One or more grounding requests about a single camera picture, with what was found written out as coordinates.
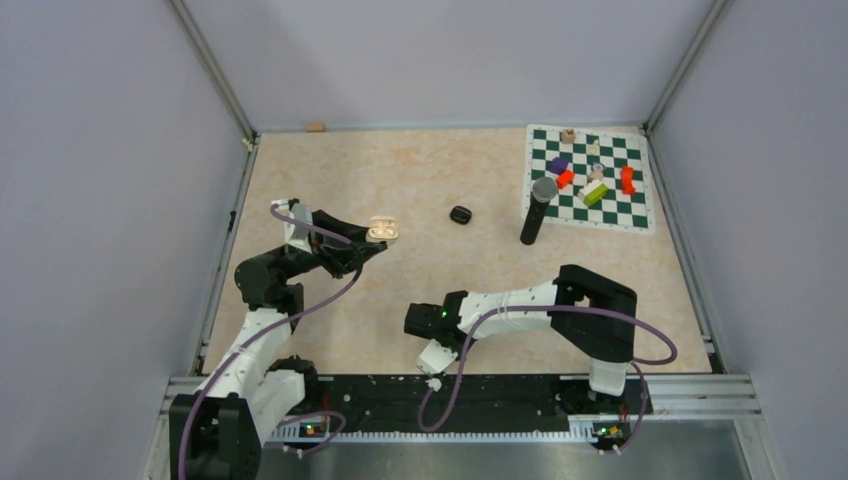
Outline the black earbud charging case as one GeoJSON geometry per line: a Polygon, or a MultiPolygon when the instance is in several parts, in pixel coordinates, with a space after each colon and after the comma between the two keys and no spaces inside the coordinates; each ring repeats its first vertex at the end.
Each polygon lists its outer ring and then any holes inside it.
{"type": "Polygon", "coordinates": [[[473,213],[468,208],[457,205],[450,210],[449,218],[459,225],[467,225],[472,220],[473,213]]]}

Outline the white earbud charging case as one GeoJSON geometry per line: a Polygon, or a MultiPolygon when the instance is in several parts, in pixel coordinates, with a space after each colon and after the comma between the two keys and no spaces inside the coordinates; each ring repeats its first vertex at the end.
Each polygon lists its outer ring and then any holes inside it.
{"type": "Polygon", "coordinates": [[[390,216],[373,216],[369,219],[366,241],[369,243],[394,243],[399,238],[398,221],[390,216]]]}

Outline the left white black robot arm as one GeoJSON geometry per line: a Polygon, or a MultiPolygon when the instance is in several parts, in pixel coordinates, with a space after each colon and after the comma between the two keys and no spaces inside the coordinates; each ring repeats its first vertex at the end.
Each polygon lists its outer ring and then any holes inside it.
{"type": "Polygon", "coordinates": [[[278,200],[271,215],[284,224],[282,246],[242,261],[234,281],[248,310],[231,346],[191,394],[168,411],[174,479],[253,479],[264,444],[294,410],[319,404],[312,362],[277,358],[306,315],[352,288],[364,264],[399,237],[396,219],[365,226],[278,200]]]}

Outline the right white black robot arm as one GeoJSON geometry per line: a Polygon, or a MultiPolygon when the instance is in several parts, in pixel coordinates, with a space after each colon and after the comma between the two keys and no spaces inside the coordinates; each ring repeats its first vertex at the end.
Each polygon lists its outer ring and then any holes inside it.
{"type": "Polygon", "coordinates": [[[539,285],[482,293],[449,292],[438,304],[409,305],[403,330],[428,341],[417,367],[426,375],[444,372],[466,357],[464,349],[494,335],[556,332],[590,359],[586,397],[600,412],[612,412],[627,397],[633,360],[636,313],[631,288],[582,266],[563,265],[539,285]]]}

